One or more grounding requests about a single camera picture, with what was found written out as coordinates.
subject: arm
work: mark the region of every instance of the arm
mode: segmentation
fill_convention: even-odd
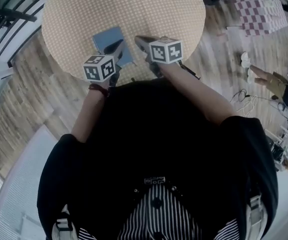
[[[102,87],[108,88],[109,81],[101,84]],[[84,100],[83,106],[71,134],[82,143],[85,143],[96,124],[97,119],[104,107],[105,97],[100,91],[90,90]]]
[[[177,64],[159,64],[162,74],[187,99],[189,99],[205,116],[220,125],[226,118],[236,116],[231,104],[219,93],[203,84]]]

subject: person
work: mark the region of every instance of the person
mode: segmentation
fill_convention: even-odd
[[[277,172],[260,121],[176,63],[159,67],[152,81],[90,85],[40,178],[49,240],[243,240],[270,228]]]
[[[279,159],[275,159],[275,166],[278,172],[288,171],[288,152],[284,151]]]
[[[288,106],[288,80],[274,72],[273,74],[263,71],[262,69],[251,64],[248,53],[244,52],[241,56],[242,67],[248,69],[248,82],[253,80],[255,83],[266,86],[274,96],[272,99],[282,101]]]

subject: floor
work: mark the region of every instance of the floor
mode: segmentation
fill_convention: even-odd
[[[269,98],[265,88],[247,84],[240,54],[248,51],[252,63],[287,76],[288,27],[271,35],[246,37],[236,27],[239,17],[229,1],[207,7],[202,39],[185,63],[202,81],[231,100],[241,89]],[[13,60],[15,74],[0,97],[0,173],[6,176],[33,134],[45,124],[60,138],[73,127],[87,93],[87,84],[64,73],[38,32]],[[237,110],[244,102],[232,101]],[[247,114],[251,104],[245,109]],[[250,113],[264,128],[276,133],[287,120],[267,100],[259,99]]]

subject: black cable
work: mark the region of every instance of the black cable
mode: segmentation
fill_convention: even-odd
[[[240,98],[240,95],[241,94],[244,94],[245,96],[241,99]],[[250,94],[247,94],[247,90],[246,89],[241,89],[239,92],[235,93],[234,96],[232,97],[232,99],[230,100],[230,103],[233,101],[234,97],[236,97],[238,95],[238,101],[239,102],[243,102],[245,100],[245,98],[249,98],[249,97],[255,97],[255,98],[258,98],[258,99],[263,99],[263,100],[267,100],[269,101],[269,105],[272,106],[273,108],[275,108],[273,105],[270,104],[270,102],[276,102],[278,103],[277,107],[278,108],[275,108],[279,111],[279,113],[288,120],[288,118],[286,116],[284,116],[282,113],[281,113],[281,110],[279,109],[279,105],[282,104],[283,106],[285,106],[285,108],[288,109],[288,107],[286,106],[285,103],[282,103],[280,101],[277,101],[277,100],[273,100],[273,99],[268,99],[268,98],[264,98],[264,97],[257,97],[257,96],[253,96],[253,95],[250,95]]]

